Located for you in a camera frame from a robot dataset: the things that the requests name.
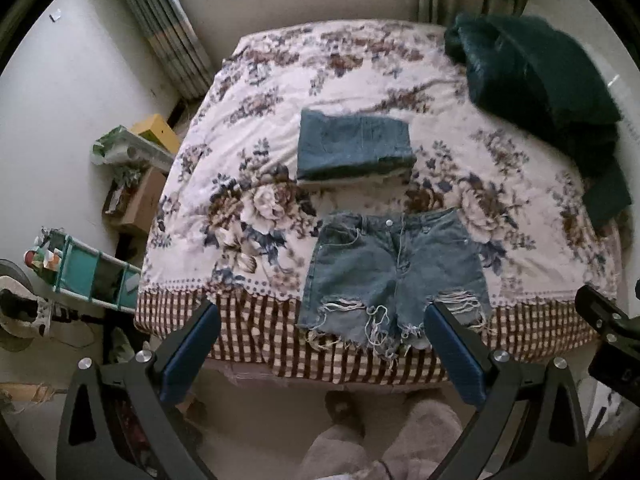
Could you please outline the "distressed blue denim shorts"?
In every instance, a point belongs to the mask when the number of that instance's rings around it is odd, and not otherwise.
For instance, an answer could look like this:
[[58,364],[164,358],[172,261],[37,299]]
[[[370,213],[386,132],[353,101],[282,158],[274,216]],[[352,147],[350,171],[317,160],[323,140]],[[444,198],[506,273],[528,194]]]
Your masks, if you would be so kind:
[[323,219],[297,317],[326,335],[386,360],[430,348],[425,309],[443,304],[481,330],[492,313],[476,244],[454,209]]

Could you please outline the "crumpled brown paper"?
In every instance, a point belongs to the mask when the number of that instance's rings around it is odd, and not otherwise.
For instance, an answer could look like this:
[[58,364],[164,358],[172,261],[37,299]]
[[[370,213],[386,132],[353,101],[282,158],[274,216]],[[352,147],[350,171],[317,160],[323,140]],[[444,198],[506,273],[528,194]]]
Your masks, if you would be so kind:
[[2,382],[0,384],[1,411],[21,413],[26,408],[50,402],[55,396],[65,394],[65,389],[49,384],[24,384],[24,382]]

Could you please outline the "round white fan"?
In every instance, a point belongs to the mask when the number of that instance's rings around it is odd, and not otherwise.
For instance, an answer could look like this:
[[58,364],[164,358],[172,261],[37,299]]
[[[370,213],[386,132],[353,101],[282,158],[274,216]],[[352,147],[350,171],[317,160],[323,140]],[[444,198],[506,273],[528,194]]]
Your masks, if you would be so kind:
[[49,339],[52,302],[34,293],[26,274],[12,261],[1,260],[1,348],[26,350],[36,339]]

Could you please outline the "teal metal rack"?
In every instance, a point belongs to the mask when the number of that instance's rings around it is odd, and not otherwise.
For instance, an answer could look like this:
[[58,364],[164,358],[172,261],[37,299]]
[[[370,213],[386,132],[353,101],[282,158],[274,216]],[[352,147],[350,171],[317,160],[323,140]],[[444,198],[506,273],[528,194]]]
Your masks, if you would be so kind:
[[141,270],[63,230],[42,228],[23,260],[57,294],[104,309],[136,312]]

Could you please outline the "floral bed cover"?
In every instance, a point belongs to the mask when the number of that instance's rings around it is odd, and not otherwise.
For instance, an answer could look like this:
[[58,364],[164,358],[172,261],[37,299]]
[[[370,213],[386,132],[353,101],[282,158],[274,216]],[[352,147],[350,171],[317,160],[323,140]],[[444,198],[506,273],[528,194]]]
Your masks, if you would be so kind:
[[[302,179],[305,110],[400,120],[416,162],[388,176]],[[574,306],[580,286],[615,297],[622,282],[617,229],[593,229],[583,195],[574,162],[471,103],[440,27],[367,20],[258,32],[222,64],[172,164],[134,319],[166,337],[208,298],[221,315],[210,356],[228,373],[386,390],[439,382],[423,344],[384,356],[319,322],[300,327],[298,312],[329,214],[454,212],[490,302],[479,314],[463,300],[463,311],[490,344],[544,358],[593,340]]]

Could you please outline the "brown cardboard box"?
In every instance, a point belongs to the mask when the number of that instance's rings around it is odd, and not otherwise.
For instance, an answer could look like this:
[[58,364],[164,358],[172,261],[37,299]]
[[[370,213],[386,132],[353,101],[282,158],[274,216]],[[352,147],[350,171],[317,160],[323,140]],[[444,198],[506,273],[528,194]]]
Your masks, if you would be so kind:
[[165,182],[165,175],[154,167],[145,171],[134,188],[125,188],[113,181],[103,205],[103,218],[116,231],[147,236]]

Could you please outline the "green white plastic bag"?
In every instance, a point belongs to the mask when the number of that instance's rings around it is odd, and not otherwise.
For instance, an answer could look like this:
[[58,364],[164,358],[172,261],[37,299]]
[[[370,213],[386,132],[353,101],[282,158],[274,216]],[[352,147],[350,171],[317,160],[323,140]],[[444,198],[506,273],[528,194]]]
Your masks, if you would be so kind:
[[154,167],[168,173],[175,156],[164,148],[118,126],[92,144],[90,160],[96,166]]

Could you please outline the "yellow box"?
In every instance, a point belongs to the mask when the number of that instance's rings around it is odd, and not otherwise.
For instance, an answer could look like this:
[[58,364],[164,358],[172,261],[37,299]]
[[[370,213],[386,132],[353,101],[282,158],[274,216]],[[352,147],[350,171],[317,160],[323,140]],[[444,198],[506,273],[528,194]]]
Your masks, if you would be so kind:
[[171,155],[177,155],[181,141],[160,114],[154,114],[136,122],[130,129],[133,134],[164,148]]

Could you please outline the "folded blue denim pants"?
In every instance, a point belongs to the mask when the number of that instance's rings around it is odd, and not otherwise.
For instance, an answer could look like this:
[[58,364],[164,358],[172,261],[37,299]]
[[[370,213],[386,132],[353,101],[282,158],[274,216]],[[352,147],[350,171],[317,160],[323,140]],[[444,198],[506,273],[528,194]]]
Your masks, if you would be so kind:
[[415,163],[406,122],[371,115],[329,116],[318,110],[300,115],[299,180],[386,176],[410,170]]

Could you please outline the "left striped curtain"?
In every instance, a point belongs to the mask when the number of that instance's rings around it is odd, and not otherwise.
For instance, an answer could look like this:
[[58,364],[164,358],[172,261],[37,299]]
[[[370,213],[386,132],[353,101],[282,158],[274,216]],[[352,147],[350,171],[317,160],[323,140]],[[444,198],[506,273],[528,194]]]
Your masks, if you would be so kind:
[[205,96],[213,64],[179,0],[126,0],[143,36],[183,99]]

